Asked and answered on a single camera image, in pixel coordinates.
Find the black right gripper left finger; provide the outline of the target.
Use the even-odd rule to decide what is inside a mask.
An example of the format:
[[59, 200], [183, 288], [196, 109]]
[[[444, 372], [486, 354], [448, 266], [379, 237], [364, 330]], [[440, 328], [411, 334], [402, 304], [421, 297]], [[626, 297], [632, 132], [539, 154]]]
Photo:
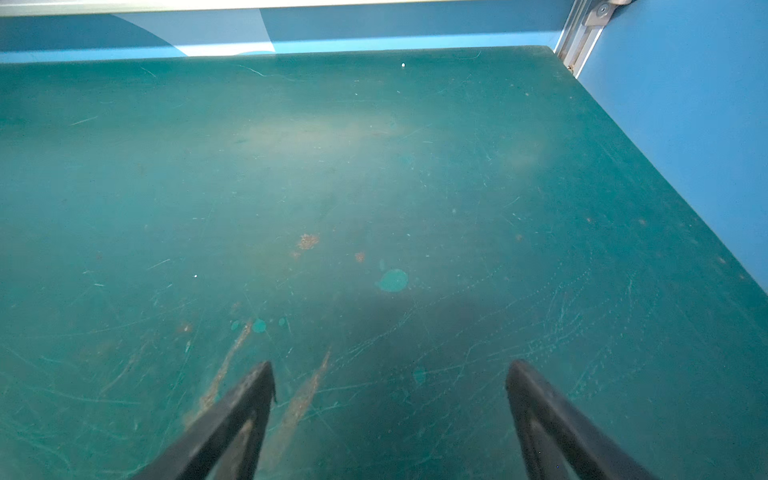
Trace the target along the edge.
[[275, 399], [272, 364], [261, 362], [133, 477], [252, 479]]

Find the aluminium frame right post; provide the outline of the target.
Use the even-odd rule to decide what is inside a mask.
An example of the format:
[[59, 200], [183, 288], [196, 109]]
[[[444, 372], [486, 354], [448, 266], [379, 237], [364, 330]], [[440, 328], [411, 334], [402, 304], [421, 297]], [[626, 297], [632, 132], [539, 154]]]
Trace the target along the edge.
[[554, 53], [578, 78], [604, 28], [617, 10], [633, 0], [576, 0], [568, 14]]

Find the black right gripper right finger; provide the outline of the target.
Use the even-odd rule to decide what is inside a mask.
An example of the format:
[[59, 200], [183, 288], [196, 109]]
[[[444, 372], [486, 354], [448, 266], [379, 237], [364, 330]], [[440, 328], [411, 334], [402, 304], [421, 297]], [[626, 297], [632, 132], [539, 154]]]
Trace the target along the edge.
[[510, 364], [505, 388], [530, 479], [654, 479], [528, 362]]

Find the aluminium frame back rail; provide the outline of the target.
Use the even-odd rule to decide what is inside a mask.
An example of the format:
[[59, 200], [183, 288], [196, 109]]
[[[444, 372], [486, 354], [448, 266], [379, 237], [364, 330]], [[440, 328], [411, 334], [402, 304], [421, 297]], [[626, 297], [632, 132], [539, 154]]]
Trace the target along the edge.
[[428, 3], [428, 0], [1, 0], [1, 17]]

